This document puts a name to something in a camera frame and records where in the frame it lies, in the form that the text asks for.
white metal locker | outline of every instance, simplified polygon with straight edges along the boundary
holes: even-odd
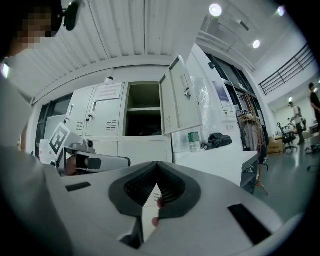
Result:
[[[79,136],[83,135],[86,113],[93,91],[93,87],[75,90],[65,115],[65,126]]]
[[[101,100],[101,94],[108,93],[108,90],[116,90],[115,98]],[[100,85],[96,88],[86,116],[86,136],[118,136],[122,93],[122,83]]]
[[[194,85],[180,55],[160,80],[159,91],[163,135],[202,125]]]

